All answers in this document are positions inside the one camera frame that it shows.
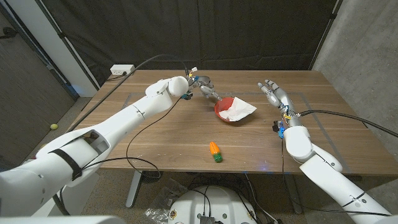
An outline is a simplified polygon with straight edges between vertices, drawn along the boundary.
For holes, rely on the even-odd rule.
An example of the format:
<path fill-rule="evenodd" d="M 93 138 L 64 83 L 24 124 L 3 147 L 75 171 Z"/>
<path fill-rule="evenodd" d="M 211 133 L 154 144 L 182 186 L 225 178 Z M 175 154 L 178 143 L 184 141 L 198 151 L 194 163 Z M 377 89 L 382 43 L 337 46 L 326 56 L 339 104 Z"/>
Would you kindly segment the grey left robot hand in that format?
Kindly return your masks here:
<path fill-rule="evenodd" d="M 214 98 L 222 101 L 222 97 L 215 91 L 214 85 L 208 76 L 191 76 L 187 78 L 188 91 L 185 94 L 185 99 L 190 100 L 193 97 L 193 89 L 199 88 L 203 96 L 206 98 Z"/>

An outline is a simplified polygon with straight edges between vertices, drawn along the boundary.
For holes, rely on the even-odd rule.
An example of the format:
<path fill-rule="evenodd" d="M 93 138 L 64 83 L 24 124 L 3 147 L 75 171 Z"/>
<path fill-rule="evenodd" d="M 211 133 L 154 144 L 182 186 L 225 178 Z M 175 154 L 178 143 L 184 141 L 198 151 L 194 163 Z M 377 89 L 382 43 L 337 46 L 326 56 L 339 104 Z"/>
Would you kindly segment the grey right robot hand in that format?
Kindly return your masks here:
<path fill-rule="evenodd" d="M 295 114 L 292 100 L 279 85 L 272 80 L 265 80 L 265 83 L 258 82 L 257 85 L 266 95 L 268 102 L 272 106 L 277 107 L 281 114 L 285 114 L 287 116 L 293 116 Z"/>

